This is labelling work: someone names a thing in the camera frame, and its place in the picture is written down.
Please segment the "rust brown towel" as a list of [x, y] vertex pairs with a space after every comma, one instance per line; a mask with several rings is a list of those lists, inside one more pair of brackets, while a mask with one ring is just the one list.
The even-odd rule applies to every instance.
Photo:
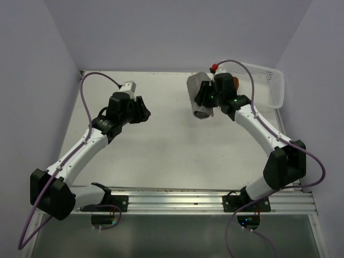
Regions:
[[233, 81], [234, 81], [234, 85], [235, 85], [236, 89], [238, 90], [238, 88], [239, 88], [239, 79], [237, 77], [233, 77]]

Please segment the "grey towel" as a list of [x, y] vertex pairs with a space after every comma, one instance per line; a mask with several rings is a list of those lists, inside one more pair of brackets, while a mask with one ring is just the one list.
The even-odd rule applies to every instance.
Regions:
[[209, 76], [205, 72], [195, 73], [187, 79], [187, 90], [191, 102], [192, 114], [198, 119], [206, 119], [214, 116], [213, 108], [198, 105], [195, 101], [203, 81], [210, 81]]

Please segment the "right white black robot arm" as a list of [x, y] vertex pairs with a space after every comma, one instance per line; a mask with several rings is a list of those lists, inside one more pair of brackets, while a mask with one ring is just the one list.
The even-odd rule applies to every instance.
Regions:
[[240, 190], [237, 203], [251, 211], [259, 204], [259, 198], [306, 175], [305, 145], [291, 141], [272, 127], [256, 110], [252, 101], [237, 93], [236, 81], [227, 72], [209, 78], [207, 73], [196, 73], [187, 80], [191, 101], [200, 109], [195, 112], [199, 119], [211, 116], [213, 108], [242, 126], [261, 146], [268, 159], [262, 176]]

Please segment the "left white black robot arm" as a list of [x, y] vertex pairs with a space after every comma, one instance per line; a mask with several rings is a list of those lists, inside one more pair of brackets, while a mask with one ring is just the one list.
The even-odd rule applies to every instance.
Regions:
[[131, 91], [115, 92], [109, 104], [91, 121], [83, 137], [60, 160], [30, 176], [30, 203], [57, 220], [74, 209], [95, 206], [106, 211], [113, 205], [111, 190], [100, 184], [75, 188], [73, 183], [92, 158], [122, 132], [126, 124], [146, 122], [151, 115], [141, 96]]

